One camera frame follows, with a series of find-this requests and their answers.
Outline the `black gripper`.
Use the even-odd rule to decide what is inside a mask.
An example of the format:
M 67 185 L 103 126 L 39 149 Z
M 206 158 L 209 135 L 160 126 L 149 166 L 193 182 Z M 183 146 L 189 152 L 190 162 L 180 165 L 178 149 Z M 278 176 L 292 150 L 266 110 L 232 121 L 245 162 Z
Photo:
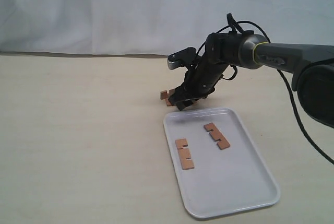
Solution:
M 214 63 L 204 54 L 196 68 L 187 72 L 183 85 L 169 90 L 169 102 L 176 103 L 179 111 L 193 105 L 198 98 L 212 93 L 228 66 L 224 62 Z

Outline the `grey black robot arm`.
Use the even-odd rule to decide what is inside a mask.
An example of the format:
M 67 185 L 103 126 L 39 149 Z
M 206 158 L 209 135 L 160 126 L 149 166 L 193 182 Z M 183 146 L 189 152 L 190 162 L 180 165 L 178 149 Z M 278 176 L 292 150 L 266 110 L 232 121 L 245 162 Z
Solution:
M 168 57 L 169 69 L 187 68 L 183 83 L 169 97 L 180 111 L 213 93 L 228 66 L 268 66 L 291 73 L 291 89 L 303 110 L 333 127 L 333 46 L 270 43 L 252 31 L 211 33 L 204 46 L 203 55 L 189 47 Z

